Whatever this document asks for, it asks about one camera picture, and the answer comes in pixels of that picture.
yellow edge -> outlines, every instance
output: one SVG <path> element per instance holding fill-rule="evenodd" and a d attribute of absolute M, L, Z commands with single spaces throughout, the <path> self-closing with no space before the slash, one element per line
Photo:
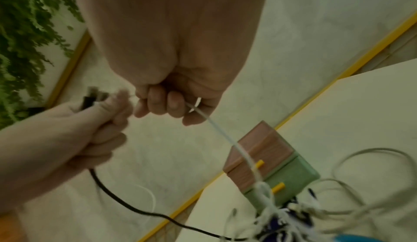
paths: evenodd
<path fill-rule="evenodd" d="M 396 40 L 401 34 L 403 34 L 407 29 L 417 23 L 417 13 L 411 16 L 409 19 L 404 21 L 398 28 L 392 31 L 388 36 L 382 39 L 375 47 L 369 50 L 365 55 L 363 55 L 357 62 L 355 62 L 352 66 L 350 66 L 347 70 L 345 70 L 341 75 L 339 75 L 335 80 L 333 80 L 330 84 L 328 84 L 325 88 L 323 88 L 320 92 L 310 98 L 306 103 L 304 103 L 301 107 L 295 110 L 291 115 L 289 115 L 286 119 L 284 119 L 281 123 L 279 123 L 275 130 L 279 129 L 282 125 L 284 125 L 288 120 L 290 120 L 293 116 L 295 116 L 298 112 L 300 112 L 303 108 L 305 108 L 309 103 L 311 103 L 314 99 L 316 99 L 319 95 L 321 95 L 325 90 L 327 90 L 331 85 L 333 85 L 337 80 L 349 77 L 358 71 L 362 66 L 364 66 L 367 62 L 369 62 L 372 58 L 374 58 L 378 53 L 380 53 L 383 49 L 385 49 L 388 45 L 390 45 L 394 40 Z M 203 190 L 210 185 L 213 181 L 215 181 L 218 177 L 223 174 L 220 173 L 217 175 L 213 180 L 211 180 L 204 188 L 198 191 L 190 200 L 184 203 L 178 210 L 176 210 L 170 217 L 174 218 L 179 215 L 182 211 L 187 209 L 191 204 L 197 201 Z M 157 225 L 150 233 L 140 239 L 138 242 L 145 242 L 151 236 L 153 236 L 156 232 L 158 232 L 161 228 L 163 228 L 166 224 L 168 224 L 168 220 L 164 220 L 162 223 Z"/>
<path fill-rule="evenodd" d="M 87 49 L 88 44 L 91 41 L 91 36 L 86 30 L 83 37 L 79 41 L 77 48 L 74 51 L 73 56 L 67 63 L 65 70 L 61 74 L 60 79 L 56 83 L 51 95 L 49 96 L 48 101 L 45 104 L 45 107 L 47 109 L 54 107 L 58 98 L 60 97 L 63 89 L 65 88 L 66 83 L 71 77 L 71 74 L 74 72 L 75 68 L 78 66 L 79 61 L 81 60 L 81 57 L 83 56 L 85 50 Z"/>

green plant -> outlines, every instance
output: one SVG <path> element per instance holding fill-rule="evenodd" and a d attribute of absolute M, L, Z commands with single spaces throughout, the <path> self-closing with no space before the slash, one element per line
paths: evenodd
<path fill-rule="evenodd" d="M 40 76 L 51 62 L 36 48 L 54 43 L 73 52 L 51 22 L 61 4 L 82 21 L 75 0 L 0 0 L 0 129 L 27 116 L 20 91 L 42 101 Z"/>

gray floor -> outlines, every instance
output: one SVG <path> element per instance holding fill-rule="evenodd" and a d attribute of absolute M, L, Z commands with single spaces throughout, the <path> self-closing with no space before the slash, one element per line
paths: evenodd
<path fill-rule="evenodd" d="M 417 0 L 267 0 L 248 61 L 213 119 L 235 139 L 261 120 L 277 125 L 416 10 Z M 62 97 L 80 100 L 87 86 L 133 88 L 116 77 L 92 46 Z M 129 142 L 98 168 L 108 187 L 143 210 L 170 214 L 222 169 L 230 145 L 209 124 L 185 128 L 168 116 L 132 119 Z M 127 241 L 147 220 L 99 195 L 82 174 L 28 204 L 22 219 L 32 242 Z"/>

person's right hand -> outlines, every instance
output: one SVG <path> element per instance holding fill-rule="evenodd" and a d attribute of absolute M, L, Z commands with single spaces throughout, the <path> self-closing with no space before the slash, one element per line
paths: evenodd
<path fill-rule="evenodd" d="M 135 115 L 204 119 L 243 67 L 264 0 L 77 0 L 111 68 L 136 87 Z"/>

black cable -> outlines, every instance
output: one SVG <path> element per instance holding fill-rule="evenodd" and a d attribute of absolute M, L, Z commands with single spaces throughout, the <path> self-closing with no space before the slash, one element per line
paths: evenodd
<path fill-rule="evenodd" d="M 85 96 L 84 99 L 83 99 L 83 104 L 81 106 L 81 110 L 85 110 L 85 109 L 93 106 L 95 100 L 97 99 L 97 93 L 98 93 L 98 89 L 96 87 L 89 88 L 88 96 Z M 95 169 L 89 169 L 89 171 L 90 171 L 90 175 L 93 178 L 93 180 L 96 183 L 96 185 L 100 189 L 102 189 L 102 191 L 105 194 L 107 194 L 110 198 L 112 198 L 113 200 L 115 200 L 116 202 L 118 202 L 119 204 L 121 204 L 123 207 L 129 209 L 130 211 L 135 212 L 135 213 L 140 214 L 140 215 L 146 215 L 146 216 L 151 216 L 151 217 L 164 218 L 164 219 L 170 221 L 171 223 L 173 223 L 173 224 L 175 224 L 175 225 L 177 225 L 179 227 L 182 227 L 182 228 L 185 228 L 185 229 L 188 229 L 188 230 L 192 230 L 192 231 L 196 231 L 196 232 L 202 233 L 204 235 L 209 235 L 209 236 L 212 236 L 212 237 L 215 237 L 215 238 L 218 238 L 218 239 L 219 238 L 223 238 L 221 235 L 216 235 L 216 234 L 213 234 L 213 233 L 210 233 L 210 232 L 207 232 L 207 231 L 204 231 L 204 230 L 201 230 L 201 229 L 192 227 L 192 226 L 183 225 L 183 224 L 177 222 L 176 220 L 172 219 L 171 217 L 169 217 L 167 215 L 153 213 L 153 212 L 147 212 L 147 211 L 142 211 L 140 209 L 137 209 L 137 208 L 131 206 L 130 204 L 126 203 L 121 198 L 119 198 L 117 195 L 115 195 L 114 193 L 112 193 L 109 189 L 107 189 L 107 187 L 104 186 L 104 184 L 98 178 Z M 224 239 L 226 239 L 228 241 L 231 241 L 232 240 L 229 237 L 224 237 Z M 248 238 L 235 239 L 235 241 L 246 241 L 246 240 L 248 240 Z"/>

